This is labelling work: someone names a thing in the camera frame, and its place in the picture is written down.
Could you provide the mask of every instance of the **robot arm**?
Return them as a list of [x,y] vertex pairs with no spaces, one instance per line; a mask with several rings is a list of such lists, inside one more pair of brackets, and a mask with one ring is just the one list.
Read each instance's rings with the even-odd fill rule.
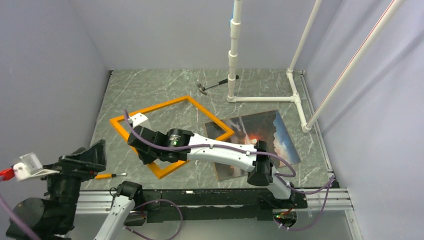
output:
[[106,220],[95,236],[95,240],[114,240],[136,205],[144,203],[143,187],[140,184],[124,181],[113,198],[112,207]]
[[[264,141],[259,140],[255,145],[234,144],[206,138],[178,128],[173,128],[167,134],[163,134],[150,130],[148,119],[141,113],[130,117],[130,123],[138,136],[131,133],[128,144],[137,150],[138,156],[144,164],[152,163],[156,159],[171,163],[178,160],[199,160],[226,164],[248,172],[247,182],[249,184],[268,188],[276,199],[285,200],[291,196],[291,190],[277,179],[276,173],[278,171],[273,166],[271,159],[266,155],[255,154],[255,152],[267,151],[267,143]],[[140,138],[159,146],[160,149],[145,144],[140,141]],[[190,148],[190,146],[198,145],[204,146]],[[185,147],[185,149],[178,151],[164,150],[181,149],[182,147]],[[242,151],[238,152],[225,147]]]
[[[100,140],[90,148],[80,148],[64,155],[50,165],[41,165],[35,154],[21,157],[13,166],[18,181],[41,178],[47,181],[47,199],[30,197],[20,202],[13,212],[43,240],[61,240],[74,228],[77,201],[81,183],[93,179],[106,169],[105,141]],[[10,221],[6,236],[17,240],[29,237]]]

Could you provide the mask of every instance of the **cable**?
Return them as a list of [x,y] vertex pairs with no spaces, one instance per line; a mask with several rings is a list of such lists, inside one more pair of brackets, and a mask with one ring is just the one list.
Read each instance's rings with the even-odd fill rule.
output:
[[279,228],[284,228],[287,231],[298,232],[298,231],[303,231],[303,230],[307,230],[307,229],[312,228],[318,222],[318,220],[321,218],[321,216],[323,215],[324,208],[326,206],[327,199],[329,197],[330,185],[328,185],[327,191],[325,192],[325,198],[324,198],[324,202],[322,203],[321,211],[319,211],[318,216],[316,216],[315,220],[313,220],[313,222],[311,224],[304,226],[304,227],[301,227],[301,228],[294,228],[293,229],[293,228],[284,226],[282,223],[279,223],[275,218],[274,218],[274,222],[278,225]]
[[328,182],[324,185],[324,186],[322,186],[322,187],[320,187],[320,188],[318,188],[317,190],[315,190],[315,191],[302,191],[302,190],[297,190],[296,188],[294,188],[294,187],[292,187],[292,186],[290,186],[290,184],[287,184],[287,182],[282,178],[282,177],[280,177],[280,174],[279,173],[276,173],[275,174],[275,176],[277,177],[277,179],[279,179],[283,184],[285,184],[286,186],[287,186],[287,188],[289,188],[290,190],[293,190],[294,192],[296,192],[296,193],[300,193],[300,194],[304,194],[304,195],[312,195],[312,194],[316,194],[316,193],[319,193],[319,192],[321,192],[322,190],[324,190],[325,188],[329,188],[329,187],[331,187],[331,184],[332,184],[332,182],[335,180],[335,176],[333,175],[333,176],[331,176],[330,177],[330,180],[328,180]]
[[269,204],[271,207],[273,207],[274,209],[281,209],[281,207],[274,205],[272,202],[270,202],[268,199],[266,199],[265,197],[258,195],[258,197],[260,197],[262,200],[261,201],[265,201],[267,204]]
[[[181,218],[181,222],[179,224],[179,227],[178,227],[177,231],[174,233],[174,235],[172,235],[170,238],[165,239],[165,240],[172,240],[180,233],[181,228],[183,228],[183,213],[181,212],[181,209],[178,207],[178,205],[176,203],[174,203],[173,201],[167,200],[167,199],[156,199],[156,200],[147,201],[147,202],[145,202],[141,205],[138,205],[138,206],[134,207],[133,210],[144,207],[148,204],[156,203],[156,202],[167,202],[167,203],[173,205],[178,210],[179,217]],[[143,234],[139,233],[138,231],[132,230],[128,226],[124,225],[124,227],[125,227],[126,230],[132,232],[133,234],[135,234],[139,237],[142,237],[142,238],[147,239],[147,240],[154,240],[150,237],[144,236]]]
[[[155,148],[155,149],[159,149],[159,150],[164,150],[164,151],[173,151],[173,152],[175,152],[175,151],[180,151],[180,150],[186,150],[186,149],[192,149],[192,148],[204,148],[204,147],[210,147],[210,145],[209,144],[196,144],[196,145],[190,145],[190,146],[178,146],[178,147],[164,147],[164,146],[159,146],[159,145],[156,145],[156,144],[153,144],[153,143],[151,143],[151,142],[149,142],[149,141],[147,141],[146,139],[144,139],[144,138],[142,138],[140,135],[138,135],[137,134],[137,132],[133,129],[133,127],[131,126],[131,124],[130,124],[130,121],[128,120],[129,118],[130,118],[130,116],[129,116],[129,114],[128,114],[128,111],[126,110],[126,109],[124,109],[124,120],[125,120],[125,123],[126,123],[126,125],[128,126],[128,128],[129,128],[129,130],[131,131],[131,133],[138,139],[138,140],[140,140],[141,142],[143,142],[144,144],[146,144],[146,145],[148,145],[148,146],[150,146],[150,147],[152,147],[152,148]],[[239,153],[242,153],[242,154],[246,154],[247,153],[247,151],[245,151],[245,150],[241,150],[241,149],[238,149],[238,148],[235,148],[235,147],[231,147],[231,146],[226,146],[226,145],[221,145],[221,144],[214,144],[213,145],[213,147],[216,147],[216,148],[223,148],[223,149],[230,149],[230,150],[233,150],[233,151],[236,151],[236,152],[239,152]],[[295,171],[295,169],[286,161],[286,160],[284,160],[282,157],[280,157],[280,156],[278,156],[278,155],[276,155],[276,154],[273,154],[273,153],[270,153],[270,152],[264,152],[264,151],[256,151],[256,152],[251,152],[250,154],[256,154],[256,155],[265,155],[265,156],[270,156],[270,157],[273,157],[273,158],[276,158],[276,159],[278,159],[279,161],[281,161],[282,163],[284,163],[289,169],[290,169],[290,171],[292,172],[292,174],[284,174],[284,173],[275,173],[275,176],[276,176],[276,178],[277,179],[279,179],[283,184],[285,184],[290,190],[292,190],[292,191],[294,191],[294,192],[297,192],[297,193],[301,193],[301,194],[305,194],[305,195],[312,195],[312,194],[316,194],[316,193],[318,193],[318,192],[320,192],[320,191],[322,191],[323,189],[325,189],[325,188],[327,188],[327,191],[326,191],[326,194],[325,194],[325,198],[324,198],[324,203],[323,203],[323,205],[322,205],[322,208],[321,208],[321,211],[319,212],[319,214],[318,214],[318,216],[316,217],[316,219],[310,224],[310,225],[308,225],[308,226],[306,226],[306,227],[302,227],[302,228],[298,228],[298,229],[291,229],[291,228],[289,228],[289,227],[285,227],[285,226],[282,226],[282,227],[284,227],[284,228],[286,228],[287,230],[291,230],[291,231],[302,231],[302,230],[306,230],[306,229],[309,229],[309,228],[311,228],[313,225],[315,225],[316,223],[317,223],[317,221],[321,218],[321,215],[322,215],[322,213],[323,213],[323,211],[324,211],[324,207],[325,207],[325,205],[326,205],[326,202],[327,202],[327,199],[328,199],[328,195],[329,195],[329,192],[330,192],[330,187],[331,187],[331,184],[332,184],[332,182],[335,180],[335,176],[333,175],[333,176],[331,176],[331,178],[330,178],[330,180],[324,185],[324,186],[322,186],[322,187],[320,187],[319,189],[317,189],[317,190],[315,190],[315,191],[301,191],[301,190],[297,190],[297,189],[295,189],[295,188],[293,188],[293,187],[291,187],[289,184],[287,184],[287,182],[282,178],[282,177],[287,177],[287,178],[293,178],[293,177],[295,177],[296,176],[296,171]]]
[[[155,149],[159,149],[159,150],[163,150],[163,151],[172,151],[172,152],[176,152],[176,151],[180,151],[180,150],[187,150],[187,149],[194,149],[194,148],[205,148],[205,147],[210,147],[210,144],[196,144],[196,145],[190,145],[190,146],[177,146],[177,147],[166,147],[166,146],[159,146],[156,145],[154,143],[151,143],[149,141],[147,141],[146,139],[142,138],[141,136],[139,136],[137,134],[137,132],[134,130],[134,128],[131,126],[130,121],[128,120],[130,118],[130,115],[128,114],[128,111],[126,109],[124,109],[123,112],[124,115],[124,120],[126,125],[128,126],[129,130],[131,131],[131,133],[138,139],[140,140],[142,143],[146,144],[147,146],[150,146],[152,148]],[[214,148],[222,148],[222,149],[230,149],[242,154],[246,154],[248,151],[242,150],[242,149],[238,149],[232,146],[227,146],[227,145],[222,145],[222,144],[214,144],[213,145]],[[292,167],[292,165],[290,165],[286,160],[284,160],[282,157],[274,154],[274,153],[270,153],[270,152],[264,152],[264,151],[253,151],[250,152],[250,154],[253,155],[265,155],[265,156],[270,156],[273,158],[278,159],[280,162],[282,162],[283,164],[285,164],[288,169],[290,169],[291,174],[285,174],[285,173],[280,173],[279,176],[283,176],[286,178],[294,178],[296,177],[296,171],[295,169]]]
[[110,189],[109,189],[109,194],[112,196],[112,197],[114,197],[115,196],[115,194],[112,194],[112,190],[114,190],[115,192],[117,191],[117,188],[116,187],[111,187]]
[[9,214],[10,219],[31,239],[41,240],[41,238],[18,216],[13,212],[11,207],[6,203],[3,196],[0,194],[0,206]]
[[295,203],[293,203],[293,206],[289,210],[280,213],[280,215],[285,216],[285,215],[289,214],[294,208],[295,208]]

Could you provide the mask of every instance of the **marble surface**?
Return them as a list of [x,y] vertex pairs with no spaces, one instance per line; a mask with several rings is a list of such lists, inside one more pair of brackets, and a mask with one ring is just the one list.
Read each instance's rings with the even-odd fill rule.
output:
[[[145,189],[198,189],[198,188],[250,188],[246,177],[217,181],[213,164],[191,161],[159,180],[142,164],[126,141],[109,124],[109,119],[129,112],[172,100],[184,95],[192,96],[220,119],[278,110],[300,156],[301,163],[294,166],[297,172],[290,179],[298,187],[320,187],[328,181],[327,164],[314,129],[303,133],[294,103],[289,102],[237,102],[226,100],[227,85],[208,90],[208,95],[198,91],[197,83],[212,85],[227,78],[226,69],[130,69],[113,71],[97,119],[92,143],[106,140],[108,173],[127,173],[126,177],[86,181],[83,190],[108,190],[124,180],[143,185]],[[236,96],[290,96],[292,94],[285,70],[239,69],[236,74]],[[306,100],[301,78],[294,75],[302,99],[306,119],[310,106]],[[166,133],[171,128],[181,128],[206,135],[204,123],[210,120],[189,102],[182,102],[147,114],[154,131]],[[279,168],[288,173],[287,167]]]

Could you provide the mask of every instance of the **pvc pipe joint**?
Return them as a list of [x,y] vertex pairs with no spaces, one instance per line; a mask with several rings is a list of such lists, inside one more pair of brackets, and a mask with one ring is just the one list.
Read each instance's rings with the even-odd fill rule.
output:
[[231,27],[231,32],[230,32],[229,36],[232,39],[238,39],[239,38],[239,36],[240,36],[240,28],[241,28],[240,24],[241,24],[241,22],[234,22],[234,18],[231,19],[231,26],[230,26]]
[[293,103],[294,104],[302,104],[301,97],[299,96],[299,93],[293,93]]
[[227,95],[226,101],[229,102],[229,103],[237,103],[237,97],[236,96],[230,97],[230,96]]
[[230,68],[235,68],[237,66],[237,56],[238,56],[237,53],[233,55],[231,54],[231,50],[228,51],[228,65]]
[[305,124],[302,124],[302,131],[304,132],[304,133],[309,133],[309,131],[311,130],[311,128],[308,128],[307,126],[306,126],[306,123]]
[[228,75],[228,87],[231,89],[234,89],[236,86],[236,78],[231,78],[230,75]]

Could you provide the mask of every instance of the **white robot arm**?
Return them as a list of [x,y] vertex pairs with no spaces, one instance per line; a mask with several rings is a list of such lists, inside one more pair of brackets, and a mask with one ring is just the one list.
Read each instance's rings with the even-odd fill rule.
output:
[[112,207],[95,240],[114,240],[124,226],[124,222],[136,205],[144,202],[143,187],[137,183],[124,181],[113,197]]
[[267,151],[264,141],[258,141],[255,145],[234,144],[177,128],[171,129],[167,134],[154,132],[150,129],[148,118],[141,113],[131,116],[129,122],[133,131],[128,144],[137,150],[144,164],[156,159],[171,163],[178,160],[198,160],[226,164],[248,172],[249,184],[268,188],[276,199],[285,200],[291,196],[291,190],[287,187],[290,182],[285,181],[285,185],[278,180],[278,171],[269,157],[257,154],[258,151]]

